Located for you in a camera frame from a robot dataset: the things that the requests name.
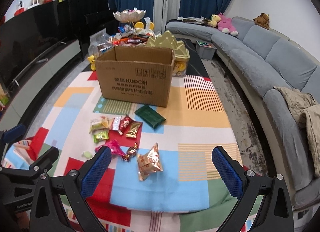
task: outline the sofa leg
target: sofa leg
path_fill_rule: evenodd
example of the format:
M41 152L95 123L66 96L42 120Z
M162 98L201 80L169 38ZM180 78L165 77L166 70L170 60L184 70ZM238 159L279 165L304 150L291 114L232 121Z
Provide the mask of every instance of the sofa leg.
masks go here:
M230 73L230 70L229 70L229 68L226 70L226 72L224 73L224 78L226 78L227 77L227 75Z

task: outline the gray rug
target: gray rug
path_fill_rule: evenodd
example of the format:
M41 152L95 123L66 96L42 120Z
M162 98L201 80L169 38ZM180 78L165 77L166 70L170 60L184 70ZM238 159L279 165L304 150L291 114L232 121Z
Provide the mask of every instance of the gray rug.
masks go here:
M202 59L202 62L226 110L243 164L262 176L268 175L266 160L257 132L235 86L229 77L223 77L225 69L218 58Z

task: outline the dark green package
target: dark green package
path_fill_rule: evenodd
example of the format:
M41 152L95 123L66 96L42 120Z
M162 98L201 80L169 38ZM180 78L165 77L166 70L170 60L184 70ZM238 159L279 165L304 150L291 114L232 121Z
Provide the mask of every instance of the dark green package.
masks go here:
M150 108L148 105L144 105L135 111L135 114L142 118L150 127L156 129L161 125L165 118L161 116L157 111Z

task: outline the gray sofa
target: gray sofa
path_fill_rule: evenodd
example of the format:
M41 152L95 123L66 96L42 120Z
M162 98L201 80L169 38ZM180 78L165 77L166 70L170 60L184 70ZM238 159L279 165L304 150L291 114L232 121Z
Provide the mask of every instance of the gray sofa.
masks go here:
M176 37L212 42L217 54L248 97L267 137L278 173L287 183L292 206L303 210L320 202L320 178L306 140L274 86L297 88L320 102L320 62L285 35L253 21L234 17L239 35L217 29L169 22Z

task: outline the yellow stuffed animal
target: yellow stuffed animal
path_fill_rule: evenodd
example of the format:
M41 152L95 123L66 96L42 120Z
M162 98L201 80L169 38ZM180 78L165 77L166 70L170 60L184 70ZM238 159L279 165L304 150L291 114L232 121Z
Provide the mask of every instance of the yellow stuffed animal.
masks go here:
M94 63L94 56L90 55L87 59L91 64L91 70L95 71L96 70L96 64Z
M213 27L216 27L218 22L221 21L221 18L218 15L212 15L209 24Z

